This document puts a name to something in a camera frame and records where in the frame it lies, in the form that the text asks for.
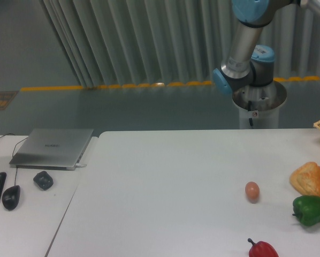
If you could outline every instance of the silver laptop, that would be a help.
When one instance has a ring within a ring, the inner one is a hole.
[[[74,170],[92,133],[92,129],[34,129],[10,164],[17,168]]]

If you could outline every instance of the bread roll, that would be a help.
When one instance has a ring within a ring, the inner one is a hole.
[[[291,174],[289,182],[302,195],[320,196],[320,167],[315,162],[305,163]]]

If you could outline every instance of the vertical blinds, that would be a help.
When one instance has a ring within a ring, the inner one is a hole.
[[[84,87],[206,81],[228,54],[238,21],[230,0],[43,0]],[[320,77],[320,20],[289,5],[259,44],[276,77]]]

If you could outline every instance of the computer mouse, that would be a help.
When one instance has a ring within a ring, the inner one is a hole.
[[[45,170],[36,174],[36,176],[33,178],[33,181],[36,182],[37,185],[43,190],[47,190],[53,185],[52,177]]]
[[[20,186],[12,186],[4,191],[2,195],[2,203],[5,209],[14,210],[20,200]]]

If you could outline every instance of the gray floor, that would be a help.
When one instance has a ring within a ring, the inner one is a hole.
[[[320,82],[286,82],[279,128],[311,128],[320,119]],[[104,131],[238,129],[231,96],[213,86],[19,92],[0,111],[0,135],[33,128]]]

